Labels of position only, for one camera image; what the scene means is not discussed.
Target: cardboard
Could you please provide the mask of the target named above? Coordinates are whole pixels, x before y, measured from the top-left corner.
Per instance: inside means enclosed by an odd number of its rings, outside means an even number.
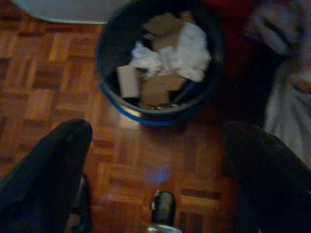
[[[176,47],[179,40],[180,31],[168,33],[158,36],[152,41],[152,48],[155,52],[160,53],[160,50],[168,46]]]
[[[195,21],[194,21],[194,19],[193,19],[193,17],[192,17],[192,15],[190,14],[190,12],[189,11],[184,11],[184,12],[182,12],[181,13],[181,21],[183,22],[183,23],[192,23],[192,24],[195,24]]]
[[[181,77],[177,73],[173,73],[170,75],[170,91],[179,91],[182,85],[186,82],[186,79]]]
[[[170,103],[169,91],[178,91],[186,79],[177,73],[169,75],[154,75],[142,83],[142,105],[158,106]]]
[[[122,98],[139,97],[139,84],[136,69],[130,65],[117,67]]]
[[[157,106],[169,103],[170,83],[167,75],[154,75],[145,80],[141,87],[141,103],[143,105]]]
[[[142,26],[148,32],[154,35],[161,35],[176,30],[180,30],[182,22],[176,19],[171,13],[151,18],[148,23]]]
[[[151,33],[147,33],[146,35],[143,36],[147,40],[153,40],[156,38],[155,35],[152,35]]]

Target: parquet floor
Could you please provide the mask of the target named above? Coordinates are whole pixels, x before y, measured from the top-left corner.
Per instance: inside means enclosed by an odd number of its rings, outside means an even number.
[[[220,123],[208,105],[171,127],[139,125],[98,89],[94,49],[103,26],[53,24],[0,0],[0,178],[60,122],[82,117],[94,129],[85,173],[94,233],[143,232],[157,190],[177,198],[184,233],[231,232],[236,185]]]

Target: crumpled paper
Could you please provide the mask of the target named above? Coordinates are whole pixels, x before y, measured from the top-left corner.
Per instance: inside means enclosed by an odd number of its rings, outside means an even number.
[[[210,60],[205,32],[197,25],[185,23],[173,63],[177,73],[194,82],[201,82]]]
[[[147,69],[147,77],[158,71],[159,75],[165,75],[176,70],[184,78],[201,82],[210,61],[205,32],[194,24],[185,23],[175,50],[167,47],[158,54],[136,42],[130,65]]]
[[[162,61],[160,54],[151,51],[137,41],[135,48],[132,50],[130,65],[136,68],[147,69],[147,77],[151,77],[156,72],[161,71]]]

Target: black trash can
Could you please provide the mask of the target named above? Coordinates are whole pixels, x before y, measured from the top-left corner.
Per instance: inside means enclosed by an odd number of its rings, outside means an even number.
[[[197,85],[191,99],[184,100],[174,108],[161,110],[144,109],[123,100],[120,97],[117,67],[131,61],[135,42],[141,41],[144,36],[142,25],[165,12],[178,15],[186,10],[191,12],[195,23],[206,32],[207,49],[212,57],[205,77]],[[117,110],[142,124],[170,125],[196,114],[204,102],[212,102],[217,98],[217,83],[224,63],[224,37],[215,17],[199,3],[187,0],[141,0],[128,4],[111,17],[100,36],[96,60],[102,79],[100,88]],[[135,116],[133,111],[144,117]]]

